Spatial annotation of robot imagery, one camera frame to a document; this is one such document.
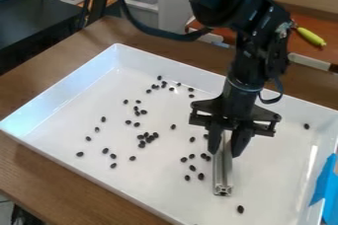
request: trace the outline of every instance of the robotic arm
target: robotic arm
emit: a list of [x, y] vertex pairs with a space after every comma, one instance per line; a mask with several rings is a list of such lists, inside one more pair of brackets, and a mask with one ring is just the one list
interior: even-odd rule
[[[237, 32], [236, 54], [221, 95], [213, 100], [192, 102], [190, 124], [209, 131], [208, 149], [212, 154], [217, 152], [225, 130], [232, 131], [232, 157], [240, 156], [254, 135], [274, 136], [281, 117], [256, 106], [255, 101], [259, 97], [262, 103], [271, 104], [283, 95], [279, 78], [289, 64], [287, 44], [294, 25], [290, 13], [273, 0], [190, 0], [196, 19], [205, 28], [189, 35], [176, 35], [140, 25], [124, 7], [124, 0], [120, 1], [130, 21], [153, 36], [194, 40], [211, 28], [231, 28]], [[260, 92], [269, 80], [275, 82], [281, 94], [264, 100]]]

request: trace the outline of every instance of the floor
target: floor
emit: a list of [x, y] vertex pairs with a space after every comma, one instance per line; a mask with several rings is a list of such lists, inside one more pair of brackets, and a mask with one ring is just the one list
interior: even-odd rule
[[1, 225], [10, 225], [11, 223], [11, 214], [13, 209], [13, 202], [9, 201], [4, 196], [0, 195], [0, 224]]

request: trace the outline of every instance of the white plastic tray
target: white plastic tray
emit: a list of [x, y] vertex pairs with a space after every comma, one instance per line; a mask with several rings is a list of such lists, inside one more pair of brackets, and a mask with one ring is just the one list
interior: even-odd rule
[[[159, 83], [158, 75], [168, 87], [146, 94], [151, 84]], [[176, 87], [177, 82], [183, 85]], [[200, 158], [207, 150], [206, 131], [188, 124], [193, 99], [187, 88], [195, 88], [194, 100], [209, 99], [218, 95], [223, 82], [223, 76], [115, 44], [6, 117], [0, 127], [56, 163], [173, 223], [319, 224], [324, 201], [308, 204], [316, 178], [335, 150], [338, 113], [288, 96], [265, 106], [283, 116], [276, 137], [254, 137], [233, 162], [233, 196], [214, 196], [211, 162]], [[168, 91], [171, 86], [174, 92]], [[273, 96], [264, 91], [264, 97]], [[142, 101], [138, 106], [147, 115], [133, 114], [135, 100]], [[107, 122], [100, 122], [101, 116]], [[141, 126], [127, 126], [127, 119]], [[173, 123], [175, 130], [170, 129]], [[160, 138], [140, 149], [136, 136], [145, 131], [157, 131]], [[85, 140], [87, 135], [92, 141]], [[197, 139], [194, 143], [191, 136]], [[116, 161], [102, 154], [105, 147], [118, 155]], [[75, 156], [79, 151], [85, 153], [82, 158]], [[195, 159], [180, 162], [191, 153]], [[128, 159], [132, 155], [134, 162]], [[114, 162], [118, 166], [111, 169]], [[189, 165], [203, 172], [205, 180], [199, 181]], [[186, 182], [185, 175], [192, 179]], [[237, 205], [244, 206], [243, 214], [237, 213]]]

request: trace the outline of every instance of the silver metal bar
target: silver metal bar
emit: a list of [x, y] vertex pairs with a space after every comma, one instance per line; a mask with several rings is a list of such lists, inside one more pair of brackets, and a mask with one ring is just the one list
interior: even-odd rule
[[213, 194], [231, 196], [233, 188], [231, 143], [226, 141], [225, 132], [218, 151], [213, 155]]

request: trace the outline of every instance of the black cable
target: black cable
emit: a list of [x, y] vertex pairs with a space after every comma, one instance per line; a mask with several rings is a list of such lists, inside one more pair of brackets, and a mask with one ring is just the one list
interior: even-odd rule
[[180, 41], [194, 41], [201, 36], [209, 33], [212, 31], [210, 28], [202, 28], [198, 31], [188, 33], [185, 35], [180, 35], [176, 33], [171, 33], [163, 30], [158, 30], [152, 27], [149, 27], [141, 22], [139, 22], [131, 13], [129, 8], [127, 7], [126, 1], [125, 0], [119, 0], [120, 7], [125, 13], [127, 19], [140, 31], [159, 38], [169, 38], [169, 39], [174, 39], [174, 40], [180, 40]]

